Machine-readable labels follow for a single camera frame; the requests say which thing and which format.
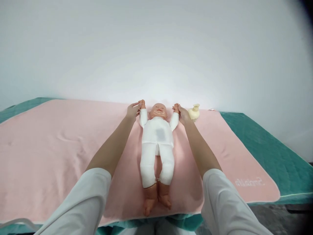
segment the lotion bottle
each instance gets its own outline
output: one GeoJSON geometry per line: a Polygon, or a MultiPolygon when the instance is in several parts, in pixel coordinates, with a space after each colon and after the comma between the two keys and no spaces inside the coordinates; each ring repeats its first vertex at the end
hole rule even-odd
{"type": "Polygon", "coordinates": [[[198,117],[200,116],[199,106],[200,106],[200,104],[194,104],[193,108],[188,110],[189,116],[193,122],[195,122],[198,119],[198,117]]]}

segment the baby doll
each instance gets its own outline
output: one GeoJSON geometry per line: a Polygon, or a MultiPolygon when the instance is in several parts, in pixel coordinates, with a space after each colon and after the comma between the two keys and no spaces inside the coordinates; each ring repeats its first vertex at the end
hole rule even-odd
{"type": "Polygon", "coordinates": [[[155,104],[151,111],[151,120],[148,120],[148,112],[145,101],[140,108],[140,125],[143,128],[142,134],[142,154],[140,161],[140,172],[142,177],[142,186],[144,188],[144,210],[145,216],[149,216],[158,200],[168,209],[171,209],[169,197],[169,188],[173,178],[174,156],[173,156],[173,133],[179,122],[180,112],[179,104],[173,106],[174,113],[170,123],[166,121],[166,107],[161,104],[155,104]],[[161,156],[162,171],[158,182],[154,172],[155,156],[161,156]]]}

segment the doll leg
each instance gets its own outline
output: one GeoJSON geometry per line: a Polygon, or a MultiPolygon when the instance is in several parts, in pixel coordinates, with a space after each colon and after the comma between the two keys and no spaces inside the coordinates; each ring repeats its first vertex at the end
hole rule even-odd
{"type": "Polygon", "coordinates": [[[154,143],[142,144],[140,172],[142,178],[143,188],[149,188],[156,183],[156,176],[154,173],[154,162],[156,159],[156,147],[154,143]]]}
{"type": "Polygon", "coordinates": [[[140,172],[144,192],[143,214],[149,216],[157,204],[157,185],[154,173],[156,146],[153,143],[142,144],[140,172]]]}
{"type": "Polygon", "coordinates": [[[171,145],[159,145],[162,161],[162,171],[158,182],[158,200],[168,209],[171,209],[170,184],[174,172],[174,155],[171,145]]]}

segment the white sleeve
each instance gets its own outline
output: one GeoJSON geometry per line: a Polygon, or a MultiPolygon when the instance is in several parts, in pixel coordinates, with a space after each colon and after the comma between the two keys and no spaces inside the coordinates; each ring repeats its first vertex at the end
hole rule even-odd
{"type": "Polygon", "coordinates": [[[144,127],[145,124],[147,124],[147,121],[148,121],[148,111],[147,111],[147,109],[141,109],[140,110],[139,121],[140,121],[140,125],[142,127],[144,127]]]}
{"type": "Polygon", "coordinates": [[[170,128],[173,131],[179,122],[179,114],[178,113],[173,113],[171,120],[170,120],[170,128]]]}
{"type": "Polygon", "coordinates": [[[272,234],[260,224],[222,171],[210,169],[204,174],[203,192],[201,215],[212,235],[272,234]]]}
{"type": "Polygon", "coordinates": [[[110,184],[111,175],[102,168],[93,168],[83,173],[64,202],[35,235],[95,234],[110,184]]]}

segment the floor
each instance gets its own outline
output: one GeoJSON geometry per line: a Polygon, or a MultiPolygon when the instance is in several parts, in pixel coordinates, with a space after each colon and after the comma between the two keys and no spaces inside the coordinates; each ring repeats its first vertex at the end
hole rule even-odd
{"type": "MultiPolygon", "coordinates": [[[[289,213],[285,205],[258,205],[250,208],[260,223],[274,235],[303,234],[304,223],[309,218],[309,214],[289,213]]],[[[211,235],[205,223],[196,230],[196,234],[211,235]]]]}

